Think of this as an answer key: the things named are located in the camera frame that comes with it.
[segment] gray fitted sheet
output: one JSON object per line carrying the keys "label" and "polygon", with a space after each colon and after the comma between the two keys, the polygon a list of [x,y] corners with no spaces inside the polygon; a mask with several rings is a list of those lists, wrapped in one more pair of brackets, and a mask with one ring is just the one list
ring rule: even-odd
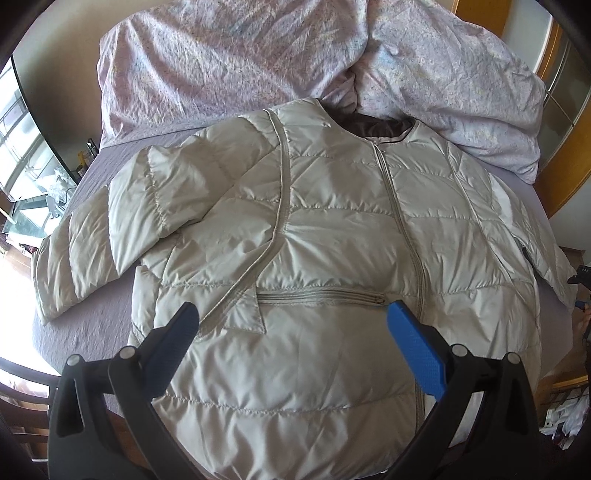
{"label": "gray fitted sheet", "polygon": [[[68,211],[77,208],[98,188],[109,183],[119,169],[142,148],[150,145],[174,146],[194,131],[180,131],[103,149],[78,185]],[[551,233],[550,223],[531,185],[508,170],[481,164],[503,180]],[[112,357],[127,344],[131,329],[134,270],[130,268],[120,279],[101,287],[45,327],[41,326],[38,317],[35,318],[33,344],[58,372],[73,353],[81,354],[86,360],[98,360]],[[542,280],[538,284],[542,308],[542,372],[545,374],[571,348],[571,320],[568,309],[560,303],[554,291]],[[119,410],[114,398],[108,398],[108,406],[113,411]]]}

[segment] quilted jacket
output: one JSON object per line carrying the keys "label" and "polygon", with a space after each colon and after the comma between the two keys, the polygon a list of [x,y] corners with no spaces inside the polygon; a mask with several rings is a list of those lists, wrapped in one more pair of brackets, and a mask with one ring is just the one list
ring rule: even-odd
{"label": "quilted jacket", "polygon": [[540,367],[534,271],[566,258],[513,192],[430,128],[357,137],[316,100],[139,152],[34,256],[44,322],[137,259],[131,343],[185,301],[201,328],[154,406],[211,476],[348,479],[424,418],[388,303],[475,355]]}

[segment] blue gripper pad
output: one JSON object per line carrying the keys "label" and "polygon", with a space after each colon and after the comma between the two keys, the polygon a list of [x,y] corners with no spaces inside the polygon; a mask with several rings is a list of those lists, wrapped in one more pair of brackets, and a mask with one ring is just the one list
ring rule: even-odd
{"label": "blue gripper pad", "polygon": [[388,307],[388,329],[418,384],[437,401],[446,390],[445,363],[420,331],[420,323],[401,300]]}

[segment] jacket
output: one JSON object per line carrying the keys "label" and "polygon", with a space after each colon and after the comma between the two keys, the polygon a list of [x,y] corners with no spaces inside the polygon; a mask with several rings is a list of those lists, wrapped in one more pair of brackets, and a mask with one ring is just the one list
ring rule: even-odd
{"label": "jacket", "polygon": [[131,343],[185,301],[201,317],[154,407],[226,479],[392,464],[425,411],[388,333],[390,302],[474,355],[517,352],[532,383],[534,273],[574,302],[554,239],[471,156],[419,121],[401,138],[357,137],[313,99],[139,152],[35,254],[42,321],[138,258]]}

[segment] jacket's left sleeve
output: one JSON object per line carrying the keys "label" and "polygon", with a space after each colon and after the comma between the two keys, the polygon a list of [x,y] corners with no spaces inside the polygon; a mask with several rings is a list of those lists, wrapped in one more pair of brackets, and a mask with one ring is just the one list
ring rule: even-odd
{"label": "jacket's left sleeve", "polygon": [[140,151],[110,185],[64,218],[33,256],[42,324],[119,278],[161,238],[200,221],[274,148],[251,122],[236,118],[199,132],[181,147]]}

